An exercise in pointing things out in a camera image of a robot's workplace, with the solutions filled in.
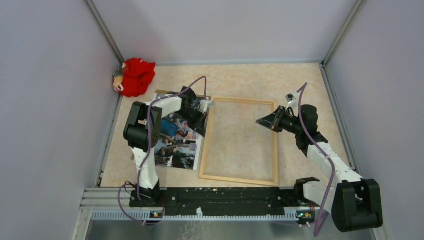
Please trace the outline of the printed photo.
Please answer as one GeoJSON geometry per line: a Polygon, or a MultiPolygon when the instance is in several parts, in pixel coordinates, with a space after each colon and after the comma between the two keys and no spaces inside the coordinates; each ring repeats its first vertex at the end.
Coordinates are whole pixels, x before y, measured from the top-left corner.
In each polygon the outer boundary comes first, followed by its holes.
{"type": "Polygon", "coordinates": [[[159,140],[154,148],[155,165],[196,171],[204,137],[188,126],[177,113],[162,118],[159,140]]]}

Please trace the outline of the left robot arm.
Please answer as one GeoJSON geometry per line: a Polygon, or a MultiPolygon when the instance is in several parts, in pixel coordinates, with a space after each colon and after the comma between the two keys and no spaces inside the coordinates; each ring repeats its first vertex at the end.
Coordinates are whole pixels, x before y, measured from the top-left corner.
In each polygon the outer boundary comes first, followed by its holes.
{"type": "Polygon", "coordinates": [[[135,199],[154,207],[160,202],[156,159],[171,158],[180,147],[194,147],[206,135],[210,97],[200,97],[183,87],[180,93],[158,95],[151,102],[134,102],[123,137],[137,167],[135,199]]]}

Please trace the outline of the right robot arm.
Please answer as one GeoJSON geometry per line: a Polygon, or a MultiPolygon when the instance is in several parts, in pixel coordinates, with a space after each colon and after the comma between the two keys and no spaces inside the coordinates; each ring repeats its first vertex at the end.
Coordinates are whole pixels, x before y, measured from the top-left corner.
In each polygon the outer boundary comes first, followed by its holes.
{"type": "Polygon", "coordinates": [[[313,202],[323,208],[317,223],[331,216],[342,233],[380,228],[384,220],[379,184],[359,175],[333,151],[318,130],[318,119],[317,108],[306,104],[297,116],[292,108],[279,106],[256,123],[276,133],[294,134],[297,148],[328,178],[327,184],[315,177],[301,178],[293,187],[297,205],[313,202]]]}

